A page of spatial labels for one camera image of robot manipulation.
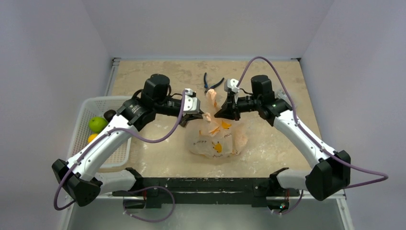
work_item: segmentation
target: green apple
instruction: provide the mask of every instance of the green apple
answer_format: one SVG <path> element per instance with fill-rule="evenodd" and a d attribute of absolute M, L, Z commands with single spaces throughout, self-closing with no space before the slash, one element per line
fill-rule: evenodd
<path fill-rule="evenodd" d="M 89 128 L 94 133 L 100 133 L 109 123 L 102 117 L 95 116 L 89 121 Z"/>

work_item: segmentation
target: wooden table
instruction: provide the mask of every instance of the wooden table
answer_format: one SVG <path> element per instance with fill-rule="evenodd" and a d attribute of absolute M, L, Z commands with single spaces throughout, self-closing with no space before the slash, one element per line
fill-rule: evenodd
<path fill-rule="evenodd" d="M 319 130 L 302 70 L 297 61 L 273 62 L 281 75 L 293 100 L 297 103 L 298 116 L 318 136 Z M 154 73 L 170 78 L 172 93 L 184 88 L 197 91 L 201 109 L 207 104 L 204 96 L 203 74 L 207 72 L 208 83 L 217 83 L 222 77 L 239 79 L 247 61 L 120 61 L 112 95 L 128 95 L 143 88 L 144 82 Z M 262 61 L 254 62 L 249 68 L 240 87 L 251 91 L 250 78 L 255 75 L 268 75 L 274 91 L 281 89 L 272 69 Z M 223 86 L 217 92 L 224 102 L 226 92 Z M 114 172 L 125 167 L 133 167 L 143 176 L 149 177 L 268 177 L 282 168 L 310 169 L 305 158 L 296 147 L 278 130 L 262 120 L 257 112 L 244 113 L 242 121 L 247 127 L 248 143 L 238 156 L 225 159 L 209 159 L 190 153 L 184 144 L 185 128 L 178 127 L 173 135 L 158 144 L 148 144 L 132 138 L 130 157 L 122 166 L 103 169 Z M 157 115 L 141 135 L 157 139 L 172 128 L 174 117 Z"/>

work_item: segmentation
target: beige table surface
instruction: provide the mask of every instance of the beige table surface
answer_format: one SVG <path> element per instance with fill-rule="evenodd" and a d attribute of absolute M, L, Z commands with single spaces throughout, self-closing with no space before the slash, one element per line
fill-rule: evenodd
<path fill-rule="evenodd" d="M 298 116 L 318 136 L 319 130 L 302 70 L 297 61 L 273 62 L 288 91 L 298 104 Z M 203 74 L 207 72 L 208 84 L 222 77 L 239 79 L 247 61 L 120 61 L 112 95 L 127 95 L 144 86 L 154 73 L 170 78 L 172 93 L 184 88 L 197 91 L 204 111 Z M 255 75 L 268 75 L 274 91 L 281 89 L 276 75 L 263 61 L 254 62 L 248 69 L 240 87 L 251 91 L 250 79 Z M 221 104 L 226 92 L 217 88 Z M 257 112 L 244 113 L 241 120 L 247 127 L 248 143 L 240 155 L 225 159 L 209 159 L 195 155 L 185 148 L 185 128 L 178 127 L 173 135 L 158 144 L 148 144 L 132 138 L 130 157 L 122 167 L 102 169 L 101 172 L 119 171 L 132 167 L 146 177 L 267 177 L 282 168 L 310 169 L 296 147 L 278 130 L 262 120 Z M 149 139 L 163 137 L 172 128 L 176 118 L 157 115 L 140 134 Z"/>

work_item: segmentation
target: gray wall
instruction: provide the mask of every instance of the gray wall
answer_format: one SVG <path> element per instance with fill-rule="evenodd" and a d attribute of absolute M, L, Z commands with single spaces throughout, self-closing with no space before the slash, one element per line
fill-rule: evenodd
<path fill-rule="evenodd" d="M 83 0 L 114 57 L 301 57 L 333 0 Z"/>
<path fill-rule="evenodd" d="M 406 1 L 335 0 L 301 61 L 325 141 L 389 174 L 347 190 L 356 229 L 404 229 Z M 352 182 L 374 177 L 352 173 Z"/>
<path fill-rule="evenodd" d="M 54 230 L 51 165 L 111 60 L 80 0 L 2 0 L 0 34 L 0 229 Z"/>

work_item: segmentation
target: gray floor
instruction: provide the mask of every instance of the gray floor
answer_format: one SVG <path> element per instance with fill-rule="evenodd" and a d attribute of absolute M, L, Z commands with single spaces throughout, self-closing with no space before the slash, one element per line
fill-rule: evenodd
<path fill-rule="evenodd" d="M 145 209 L 137 215 L 156 219 L 165 216 L 162 209 Z M 75 207 L 70 230 L 343 230 L 335 199 L 323 202 L 302 200 L 298 208 L 282 218 L 272 216 L 267 208 L 248 205 L 177 205 L 172 216 L 161 223 L 145 223 L 123 215 L 119 200 L 95 200 L 86 207 Z"/>

